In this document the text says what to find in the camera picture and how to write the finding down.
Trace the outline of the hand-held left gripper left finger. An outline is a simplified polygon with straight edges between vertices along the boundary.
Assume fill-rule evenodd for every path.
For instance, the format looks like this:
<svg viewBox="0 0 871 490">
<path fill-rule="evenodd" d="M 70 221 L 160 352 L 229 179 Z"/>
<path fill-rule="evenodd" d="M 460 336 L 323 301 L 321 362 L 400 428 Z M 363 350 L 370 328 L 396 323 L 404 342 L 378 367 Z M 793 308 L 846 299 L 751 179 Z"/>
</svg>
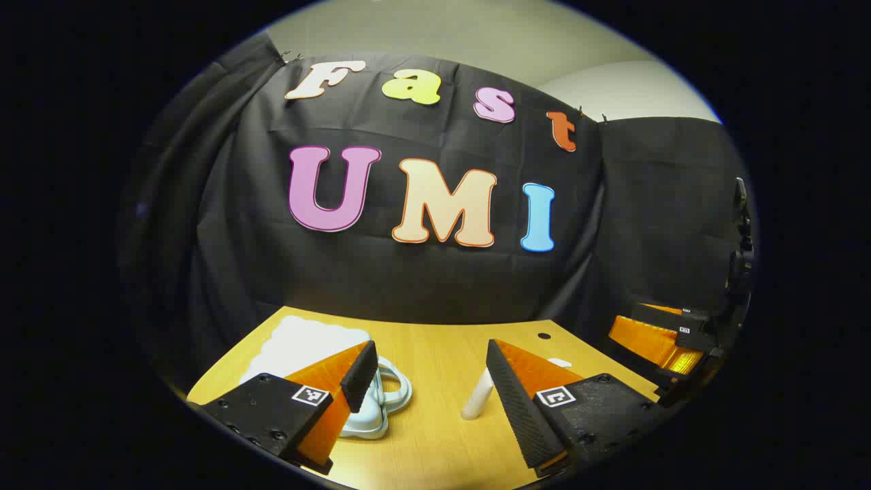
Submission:
<svg viewBox="0 0 871 490">
<path fill-rule="evenodd" d="M 370 340 L 290 375 L 262 372 L 208 403 L 188 404 L 283 462 L 329 474 L 333 447 L 377 369 Z"/>
</svg>

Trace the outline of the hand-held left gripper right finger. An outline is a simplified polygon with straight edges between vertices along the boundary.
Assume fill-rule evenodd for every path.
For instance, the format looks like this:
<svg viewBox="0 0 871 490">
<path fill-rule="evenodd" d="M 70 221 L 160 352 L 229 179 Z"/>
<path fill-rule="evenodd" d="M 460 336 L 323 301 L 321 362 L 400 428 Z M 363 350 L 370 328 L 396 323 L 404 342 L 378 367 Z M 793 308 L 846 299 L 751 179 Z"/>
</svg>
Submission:
<svg viewBox="0 0 871 490">
<path fill-rule="evenodd" d="M 486 365 L 525 464 L 539 477 L 590 468 L 671 416 L 612 374 L 584 378 L 500 339 L 489 341 Z"/>
</svg>

